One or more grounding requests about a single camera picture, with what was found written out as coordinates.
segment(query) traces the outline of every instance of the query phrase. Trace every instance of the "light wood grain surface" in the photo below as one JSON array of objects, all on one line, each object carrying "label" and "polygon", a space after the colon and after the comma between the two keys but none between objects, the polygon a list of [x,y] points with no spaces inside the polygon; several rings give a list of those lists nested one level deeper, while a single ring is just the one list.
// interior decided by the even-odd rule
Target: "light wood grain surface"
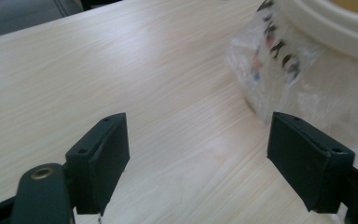
[{"label": "light wood grain surface", "polygon": [[131,160],[103,223],[331,223],[266,159],[269,130],[225,65],[260,3],[125,0],[0,36],[0,202],[127,112]]}]

